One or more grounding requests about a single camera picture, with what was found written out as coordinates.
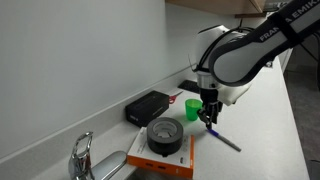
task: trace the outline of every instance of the sink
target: sink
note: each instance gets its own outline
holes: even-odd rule
[[[137,168],[127,177],[126,180],[190,180],[190,179],[172,176],[172,175],[168,175],[160,172],[150,171],[147,169]]]

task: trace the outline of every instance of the wooden cabinet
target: wooden cabinet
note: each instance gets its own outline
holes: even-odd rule
[[[184,7],[215,14],[262,13],[266,0],[166,0]]]

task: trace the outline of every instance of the black box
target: black box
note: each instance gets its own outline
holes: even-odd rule
[[[169,108],[169,96],[152,91],[126,106],[127,120],[138,127],[146,127]]]

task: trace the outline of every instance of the roll of tape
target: roll of tape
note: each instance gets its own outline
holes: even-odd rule
[[[147,126],[149,148],[163,156],[177,152],[182,145],[183,127],[172,119],[161,117],[152,120]]]

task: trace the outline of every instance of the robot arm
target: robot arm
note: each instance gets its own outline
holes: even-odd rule
[[[319,30],[319,12],[320,0],[293,0],[255,30],[215,26],[198,33],[196,72],[203,101],[198,115],[207,128],[217,123],[223,104],[235,103],[249,89],[267,62]]]
[[[320,27],[320,0],[294,0],[255,31],[211,53],[209,70],[219,83],[241,86],[281,52],[302,42]]]

